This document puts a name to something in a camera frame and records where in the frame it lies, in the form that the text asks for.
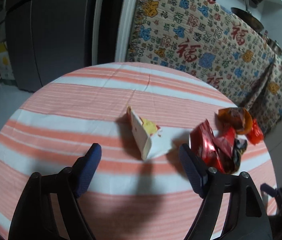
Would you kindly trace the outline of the gold black snack wrapper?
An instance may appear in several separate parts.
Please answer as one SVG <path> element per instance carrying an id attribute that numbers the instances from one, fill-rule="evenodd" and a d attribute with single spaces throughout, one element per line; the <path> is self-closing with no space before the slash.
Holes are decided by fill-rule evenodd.
<path id="1" fill-rule="evenodd" d="M 223 164 L 225 174 L 233 174 L 239 170 L 241 157 L 247 150 L 247 145 L 248 143 L 245 139 L 234 139 L 232 155 L 225 157 L 225 163 Z"/>

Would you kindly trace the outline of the red plastic bag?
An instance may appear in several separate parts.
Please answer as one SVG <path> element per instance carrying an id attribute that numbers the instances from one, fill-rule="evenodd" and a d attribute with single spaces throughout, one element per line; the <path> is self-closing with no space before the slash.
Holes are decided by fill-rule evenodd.
<path id="1" fill-rule="evenodd" d="M 246 138 L 253 145 L 256 145 L 264 140 L 264 134 L 256 119 L 253 119 L 251 130 L 248 134 L 246 134 Z"/>

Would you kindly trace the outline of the red crushed cola can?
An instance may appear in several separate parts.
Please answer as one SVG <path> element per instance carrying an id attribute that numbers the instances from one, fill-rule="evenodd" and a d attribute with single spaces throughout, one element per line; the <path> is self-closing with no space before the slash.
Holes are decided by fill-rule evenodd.
<path id="1" fill-rule="evenodd" d="M 214 145 L 214 134 L 206 119 L 194 128 L 189 135 L 190 149 L 200 157 L 208 167 L 214 167 L 225 174 L 219 152 Z"/>

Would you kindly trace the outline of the white paper carton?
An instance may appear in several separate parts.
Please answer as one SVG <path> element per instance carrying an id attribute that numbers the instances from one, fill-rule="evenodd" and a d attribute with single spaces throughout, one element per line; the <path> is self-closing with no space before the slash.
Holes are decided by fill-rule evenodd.
<path id="1" fill-rule="evenodd" d="M 138 116 L 130 106 L 127 107 L 126 114 L 143 161 L 160 157 L 176 148 L 171 131 Z"/>

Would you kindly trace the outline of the orange crushed soda can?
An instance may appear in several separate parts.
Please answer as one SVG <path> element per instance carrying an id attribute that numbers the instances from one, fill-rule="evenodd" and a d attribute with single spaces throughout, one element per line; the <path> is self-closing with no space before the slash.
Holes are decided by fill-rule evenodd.
<path id="1" fill-rule="evenodd" d="M 253 119 L 244 107 L 229 107 L 219 109 L 217 118 L 224 125 L 231 126 L 237 134 L 248 134 L 253 126 Z"/>

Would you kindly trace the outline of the pink striped tablecloth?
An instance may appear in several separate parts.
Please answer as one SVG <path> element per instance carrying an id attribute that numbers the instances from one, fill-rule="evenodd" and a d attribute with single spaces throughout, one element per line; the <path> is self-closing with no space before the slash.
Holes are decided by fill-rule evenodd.
<path id="1" fill-rule="evenodd" d="M 177 152 L 149 162 L 126 118 L 127 107 L 171 131 L 176 143 L 232 102 L 199 79 L 145 63 L 108 63 L 52 81 L 0 131 L 0 234 L 33 172 L 54 174 L 97 142 L 102 159 L 78 202 L 97 239 L 183 239 L 201 205 Z"/>

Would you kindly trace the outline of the steel pot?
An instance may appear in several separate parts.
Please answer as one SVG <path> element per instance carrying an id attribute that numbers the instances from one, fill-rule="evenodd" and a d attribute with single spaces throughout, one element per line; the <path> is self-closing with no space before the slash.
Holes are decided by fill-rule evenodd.
<path id="1" fill-rule="evenodd" d="M 272 40 L 272 39 L 268 39 L 267 41 L 268 46 L 273 50 L 273 52 L 278 55 L 281 56 L 282 55 L 282 49 L 279 46 L 279 43 L 276 40 Z"/>

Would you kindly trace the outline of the yellow cardboard box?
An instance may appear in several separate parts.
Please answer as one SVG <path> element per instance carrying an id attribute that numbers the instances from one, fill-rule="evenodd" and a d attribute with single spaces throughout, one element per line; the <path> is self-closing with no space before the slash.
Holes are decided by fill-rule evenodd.
<path id="1" fill-rule="evenodd" d="M 5 80 L 15 80 L 8 50 L 4 43 L 0 43 L 0 75 Z"/>

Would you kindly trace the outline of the black wok pan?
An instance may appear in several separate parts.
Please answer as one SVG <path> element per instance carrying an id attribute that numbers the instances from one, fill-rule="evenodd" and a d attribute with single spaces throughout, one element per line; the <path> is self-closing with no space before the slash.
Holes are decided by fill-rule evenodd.
<path id="1" fill-rule="evenodd" d="M 244 0 L 244 1 L 245 1 L 245 10 L 236 7 L 231 7 L 230 8 L 231 12 L 236 16 L 238 16 L 240 19 L 242 19 L 245 23 L 247 23 L 255 32 L 260 33 L 264 29 L 264 26 L 249 11 L 249 0 Z"/>

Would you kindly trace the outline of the patterned fu character blanket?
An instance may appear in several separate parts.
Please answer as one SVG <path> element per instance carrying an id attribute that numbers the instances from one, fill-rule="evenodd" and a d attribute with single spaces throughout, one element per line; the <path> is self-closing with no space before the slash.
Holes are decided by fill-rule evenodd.
<path id="1" fill-rule="evenodd" d="M 264 134 L 282 120 L 282 60 L 212 0 L 138 0 L 127 59 L 208 83 L 247 109 Z"/>

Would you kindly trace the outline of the dark refrigerator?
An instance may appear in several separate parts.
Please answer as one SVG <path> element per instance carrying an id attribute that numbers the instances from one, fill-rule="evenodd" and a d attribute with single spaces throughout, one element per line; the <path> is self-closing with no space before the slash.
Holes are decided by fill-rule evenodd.
<path id="1" fill-rule="evenodd" d="M 6 39 L 21 90 L 92 63 L 96 0 L 6 0 Z"/>

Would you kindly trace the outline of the white door frame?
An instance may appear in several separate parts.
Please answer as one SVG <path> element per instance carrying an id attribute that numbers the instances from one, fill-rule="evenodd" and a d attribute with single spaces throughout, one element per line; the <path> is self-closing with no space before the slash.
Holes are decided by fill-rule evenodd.
<path id="1" fill-rule="evenodd" d="M 123 0 L 116 40 L 115 62 L 125 62 L 138 0 Z"/>

